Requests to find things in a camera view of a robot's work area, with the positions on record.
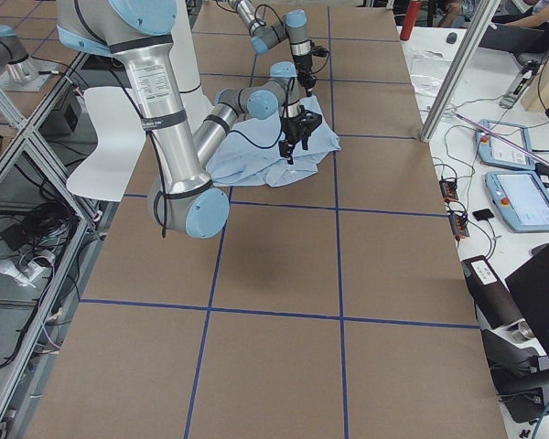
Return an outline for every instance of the white desk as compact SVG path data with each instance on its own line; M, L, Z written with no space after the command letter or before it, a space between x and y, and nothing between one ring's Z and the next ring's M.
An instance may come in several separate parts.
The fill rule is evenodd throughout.
M411 71L411 68L413 67L411 54L415 51L428 50L442 54L444 59L452 60L466 31L462 29L455 30L455 32L458 33L458 37L456 43L453 45L446 43L446 37L450 32L452 32L452 29L416 27L411 39L403 43L404 54L407 57L409 70ZM479 48L472 61L469 63L462 81L457 87L452 103L460 105L463 102L501 96L515 77L518 69L518 64L511 54ZM438 70L440 69L436 68L435 76L439 74ZM416 93L415 97L419 104L419 109L422 112L422 117L425 118L427 115L426 109L432 104L433 98L422 96L419 93ZM474 121L479 121L480 119L498 121L503 116L503 122L518 123L526 126L534 126L547 122L547 118L544 114L526 112L519 102L506 113L505 110L498 105L498 101L468 103L461 106L458 109L458 112ZM444 163L453 166L457 170L459 176L469 176L471 169L468 166L464 166L447 156L446 143L444 141L447 130L454 125L460 124L463 123L459 119L454 116L446 115L438 126L434 137L431 139L431 152L433 157L438 157L439 159L442 159ZM476 156L474 135L473 130L464 128L452 129L447 135L449 154L464 162L474 162L474 157ZM530 129L529 135L534 149L549 149L549 123ZM544 156L549 160L549 154L545 154ZM436 168L436 172L439 176L442 173L441 168L442 166ZM474 162L474 168L475 174L473 178L462 178L458 181L457 192L460 196L460 201L466 206L468 212L488 208L497 215L497 210L492 206L490 195L485 188L484 174L498 168L484 166L479 161L479 158ZM444 177L453 176L453 173L447 169L445 169L443 173ZM490 263L502 279L530 258L530 249L539 244L549 242L549 233L516 233L511 231L509 227L499 219L499 215L497 215L497 218L492 219L490 223L496 234L500 236L497 239L496 251L490 258ZM484 230L490 234L488 226L483 223L480 223L480 226L484 226ZM479 254L486 254L488 251L489 241L481 231L470 224L469 233L470 237L462 240L459 244L458 255L460 260ZM505 336L504 331L496 332L503 337ZM536 342L522 343L520 348L526 348L528 346L534 346L541 351L540 345ZM518 437L518 434L520 434L523 429L533 430L533 427L528 423L515 423L503 404L501 404L501 410L510 438ZM537 439L549 439L549 416L545 418L543 425L537 434Z

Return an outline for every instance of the computer monitor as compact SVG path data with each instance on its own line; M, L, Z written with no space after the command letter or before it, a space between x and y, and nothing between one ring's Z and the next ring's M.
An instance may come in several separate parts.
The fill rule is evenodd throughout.
M549 244L507 277L506 284L549 356Z

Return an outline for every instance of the blue cloth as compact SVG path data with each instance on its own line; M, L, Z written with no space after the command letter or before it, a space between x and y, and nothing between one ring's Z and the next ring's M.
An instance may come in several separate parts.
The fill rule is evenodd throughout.
M301 103L306 110L322 114L315 96L303 98ZM263 121L240 122L233 129L246 134L258 145L271 145L281 129L278 117L276 113ZM303 151L300 143L296 145L295 163L289 165L279 155L278 143L270 149L259 149L239 134L230 133L206 168L216 186L284 186L317 173L318 163L329 152L340 150L339 138L325 118L309 137L308 145L307 151Z

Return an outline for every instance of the tablet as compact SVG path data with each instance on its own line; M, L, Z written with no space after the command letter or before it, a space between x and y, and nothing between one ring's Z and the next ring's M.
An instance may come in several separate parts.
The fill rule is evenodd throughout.
M529 139L529 130L524 125L498 123L486 119L482 119L479 123L493 133L505 136L508 140L520 145L523 149L529 152L533 150L531 140ZM485 165L507 169L534 170L534 161L530 157L506 145L496 137L476 132L476 144L478 145L479 158Z
M534 172L489 172L486 188L511 229L549 231L549 193Z

